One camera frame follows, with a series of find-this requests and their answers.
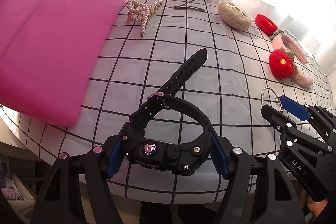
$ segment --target pearl hair claw clip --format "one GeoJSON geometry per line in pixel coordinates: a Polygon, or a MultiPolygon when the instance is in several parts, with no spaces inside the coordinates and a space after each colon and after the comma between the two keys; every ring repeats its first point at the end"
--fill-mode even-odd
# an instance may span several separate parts
{"type": "Polygon", "coordinates": [[[163,0],[156,1],[151,5],[146,5],[135,0],[129,0],[127,3],[128,14],[127,22],[138,21],[142,22],[140,28],[140,37],[145,35],[147,21],[152,15],[162,6],[163,0]]]}

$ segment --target plush headband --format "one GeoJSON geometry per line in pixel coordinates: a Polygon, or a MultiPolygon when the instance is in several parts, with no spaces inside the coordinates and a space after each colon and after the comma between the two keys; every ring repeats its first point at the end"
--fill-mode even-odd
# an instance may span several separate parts
{"type": "Polygon", "coordinates": [[[272,73],[279,78],[291,77],[301,87],[313,84],[313,79],[302,72],[298,72],[294,63],[295,55],[302,64],[307,63],[306,56],[300,46],[266,16],[258,14],[255,18],[257,26],[270,37],[274,51],[269,56],[269,67],[272,73]]]}

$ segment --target tablecloth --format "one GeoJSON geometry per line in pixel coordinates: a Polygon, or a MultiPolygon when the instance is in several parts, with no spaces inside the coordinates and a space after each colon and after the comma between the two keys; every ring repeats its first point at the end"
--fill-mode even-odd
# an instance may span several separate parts
{"type": "MultiPolygon", "coordinates": [[[[157,0],[140,1],[152,4],[157,0]]],[[[164,0],[149,19],[143,38],[139,37],[139,23],[127,23],[127,8],[120,11],[88,81],[75,125],[46,124],[6,107],[0,111],[1,118],[31,151],[51,165],[60,152],[84,154],[118,134],[146,97],[201,48],[207,49],[208,59],[177,96],[199,107],[219,135],[249,154],[265,156],[280,148],[279,133],[260,114],[260,95],[266,86],[277,95],[285,94],[300,104],[317,103],[335,113],[330,85],[314,58],[307,55],[304,66],[296,60],[298,69],[314,79],[309,88],[275,78],[268,66],[272,43],[254,22],[246,32],[234,30],[223,24],[216,5],[206,0],[189,4],[205,9],[205,13],[173,9],[187,1],[164,0]]],[[[265,98],[278,107],[274,96],[265,98]]],[[[300,130],[319,138],[306,121],[289,117],[300,130]]],[[[146,137],[183,143],[201,132],[194,120],[171,110],[161,111],[149,122],[146,137]]],[[[216,173],[211,158],[189,177],[130,165],[125,159],[108,185],[116,195],[149,202],[211,203],[221,201],[227,183],[216,173]]],[[[250,193],[255,191],[255,183],[256,177],[251,177],[250,193]]]]}

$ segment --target perforated watch strap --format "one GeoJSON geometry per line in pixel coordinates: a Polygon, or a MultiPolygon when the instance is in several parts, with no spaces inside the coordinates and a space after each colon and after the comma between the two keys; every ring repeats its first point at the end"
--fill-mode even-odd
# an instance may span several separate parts
{"type": "Polygon", "coordinates": [[[197,121],[203,128],[211,126],[209,118],[202,110],[188,101],[173,95],[153,96],[148,99],[131,115],[130,124],[142,131],[146,128],[149,121],[162,109],[172,109],[183,113],[197,121]]]}
{"type": "Polygon", "coordinates": [[[157,92],[175,96],[191,75],[205,63],[207,58],[207,50],[205,48],[200,49],[185,61],[157,92]]]}

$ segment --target beige plush toy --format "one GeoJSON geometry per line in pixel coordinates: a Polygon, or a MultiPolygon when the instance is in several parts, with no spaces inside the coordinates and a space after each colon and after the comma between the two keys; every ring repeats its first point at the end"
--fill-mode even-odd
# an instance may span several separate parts
{"type": "Polygon", "coordinates": [[[236,30],[248,30],[252,20],[236,4],[230,1],[222,1],[218,7],[219,17],[229,26],[236,30]]]}

